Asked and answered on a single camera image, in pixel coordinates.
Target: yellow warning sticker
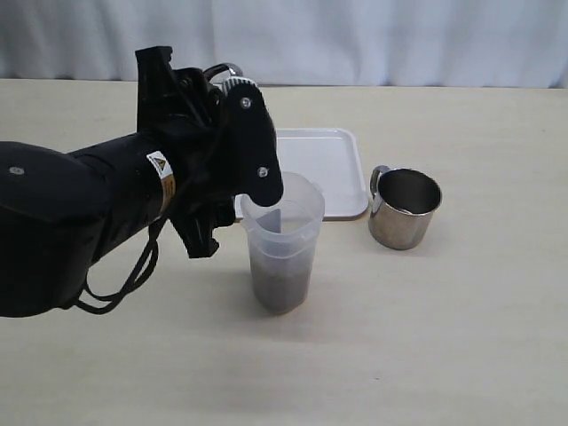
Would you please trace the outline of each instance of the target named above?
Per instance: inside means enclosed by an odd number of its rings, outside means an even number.
[[[162,213],[174,195],[176,194],[176,178],[174,177],[174,170],[171,168],[170,163],[160,151],[154,151],[151,154],[146,156],[148,161],[152,163],[160,180],[162,182],[162,194],[163,194],[163,201],[162,201],[162,208],[160,213]]]

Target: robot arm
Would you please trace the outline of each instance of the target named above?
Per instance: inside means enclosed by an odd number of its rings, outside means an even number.
[[[223,64],[173,70],[172,49],[136,52],[137,131],[68,154],[0,142],[0,316],[72,306],[110,312],[147,280],[169,220],[190,258],[213,256],[234,196],[263,206],[283,193],[276,132],[256,85]],[[80,301],[89,268],[134,234],[149,241],[120,292]],[[141,272],[148,260],[148,268]]]

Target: metal cup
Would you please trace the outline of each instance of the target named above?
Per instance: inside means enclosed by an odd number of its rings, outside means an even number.
[[[426,233],[442,191],[420,171],[378,166],[371,175],[373,208],[368,221],[371,235],[395,250],[416,247]]]

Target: plastic measuring cup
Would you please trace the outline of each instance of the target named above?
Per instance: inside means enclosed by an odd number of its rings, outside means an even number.
[[[272,314],[302,304],[312,276],[316,242],[325,212],[321,191],[302,175],[282,172],[284,194],[269,208],[241,199],[250,274],[256,299]]]

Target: white tray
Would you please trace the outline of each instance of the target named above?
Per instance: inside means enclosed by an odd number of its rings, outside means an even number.
[[[326,200],[325,218],[358,217],[369,205],[359,150],[352,133],[343,129],[278,129],[282,171],[300,173],[317,184]],[[235,201],[242,218],[241,198]]]

